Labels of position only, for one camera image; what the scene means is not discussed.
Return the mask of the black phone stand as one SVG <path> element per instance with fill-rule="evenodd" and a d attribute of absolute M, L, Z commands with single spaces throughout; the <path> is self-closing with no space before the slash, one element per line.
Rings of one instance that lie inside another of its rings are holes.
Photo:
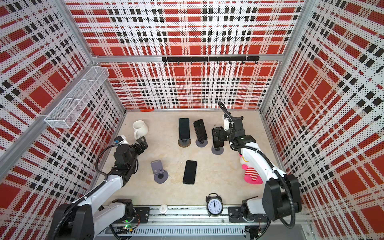
<path fill-rule="evenodd" d="M 214 149 L 223 148 L 224 142 L 220 140 L 213 140 L 213 147 Z"/>

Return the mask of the black phone purple edge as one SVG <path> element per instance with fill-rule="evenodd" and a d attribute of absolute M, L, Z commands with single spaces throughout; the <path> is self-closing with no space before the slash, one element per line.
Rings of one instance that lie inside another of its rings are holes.
<path fill-rule="evenodd" d="M 204 142 L 208 139 L 207 131 L 203 119 L 197 120 L 194 122 L 194 128 L 197 135 L 197 140 L 199 143 Z"/>

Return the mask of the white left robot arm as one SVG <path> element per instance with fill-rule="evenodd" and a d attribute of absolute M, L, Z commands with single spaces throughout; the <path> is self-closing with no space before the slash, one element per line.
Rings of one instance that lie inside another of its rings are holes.
<path fill-rule="evenodd" d="M 124 136 L 115 138 L 112 145 L 115 164 L 109 173 L 97 170 L 104 180 L 71 204 L 60 205 L 53 214 L 47 238 L 49 240 L 93 240 L 117 220 L 139 220 L 132 200 L 116 199 L 107 207 L 103 204 L 124 187 L 138 170 L 138 156 L 147 148 L 145 137 L 130 145 Z"/>

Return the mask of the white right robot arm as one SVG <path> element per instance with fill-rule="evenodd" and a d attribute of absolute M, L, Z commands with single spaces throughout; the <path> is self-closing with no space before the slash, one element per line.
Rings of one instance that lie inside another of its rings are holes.
<path fill-rule="evenodd" d="M 264 184 L 261 197 L 253 197 L 242 203 L 242 215 L 247 220 L 264 215 L 270 221 L 279 220 L 292 229 L 296 214 L 302 211 L 300 184 L 294 175 L 288 175 L 273 164 L 261 150 L 257 141 L 246 135 L 244 117 L 223 114 L 223 127 L 213 128 L 213 139 L 228 141 L 230 148 L 238 152 L 259 175 Z"/>

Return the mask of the black phone green edge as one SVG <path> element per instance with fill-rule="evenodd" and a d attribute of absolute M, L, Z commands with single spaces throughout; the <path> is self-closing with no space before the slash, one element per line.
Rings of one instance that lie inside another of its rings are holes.
<path fill-rule="evenodd" d="M 179 119 L 179 139 L 180 140 L 190 139 L 190 120 L 188 118 Z"/>

